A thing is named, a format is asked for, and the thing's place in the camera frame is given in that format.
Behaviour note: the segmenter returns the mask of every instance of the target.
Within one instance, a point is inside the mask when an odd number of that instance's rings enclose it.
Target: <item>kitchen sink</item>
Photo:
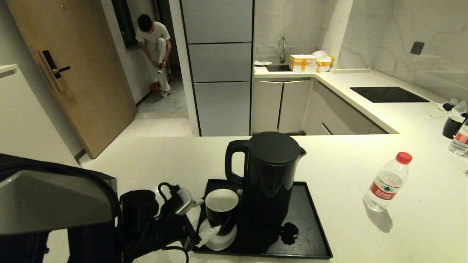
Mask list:
[[[291,69],[289,69],[289,65],[269,65],[269,66],[266,66],[266,69],[270,72],[291,71]]]

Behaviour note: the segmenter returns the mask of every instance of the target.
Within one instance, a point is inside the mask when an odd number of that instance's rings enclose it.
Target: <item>black electric kettle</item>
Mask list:
[[[245,153],[244,177],[232,172],[232,155]],[[249,140],[235,140],[226,149],[228,181],[242,187],[241,206],[265,224],[279,225],[288,214],[294,173],[306,151],[287,134],[262,132]]]

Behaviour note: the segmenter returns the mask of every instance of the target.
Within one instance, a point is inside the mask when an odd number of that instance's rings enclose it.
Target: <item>induction cooktop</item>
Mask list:
[[[429,102],[400,87],[350,88],[372,102]]]

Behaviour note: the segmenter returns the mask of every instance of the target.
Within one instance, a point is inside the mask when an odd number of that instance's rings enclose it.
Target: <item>floor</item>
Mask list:
[[[150,94],[138,105],[135,120],[123,130],[122,137],[189,137],[192,136],[185,92],[183,90],[180,69],[172,71],[170,82],[172,94],[161,98],[159,94]],[[78,163],[88,169],[93,162],[87,154]]]

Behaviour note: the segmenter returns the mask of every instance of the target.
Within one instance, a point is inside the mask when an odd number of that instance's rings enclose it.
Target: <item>man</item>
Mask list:
[[[170,95],[171,87],[166,79],[166,64],[171,53],[171,41],[166,26],[159,22],[153,22],[147,14],[138,17],[138,28],[135,38],[143,48],[143,52],[148,57],[153,67],[151,67],[151,76],[154,82],[159,83],[162,88],[161,97]]]

